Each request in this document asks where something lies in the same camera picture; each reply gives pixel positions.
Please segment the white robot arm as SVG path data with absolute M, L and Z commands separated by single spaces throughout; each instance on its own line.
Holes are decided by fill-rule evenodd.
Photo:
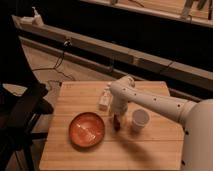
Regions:
M 111 111 L 124 114 L 133 102 L 183 127 L 180 171 L 213 171 L 213 99 L 198 103 L 135 88 L 134 79 L 124 76 L 110 84 Z

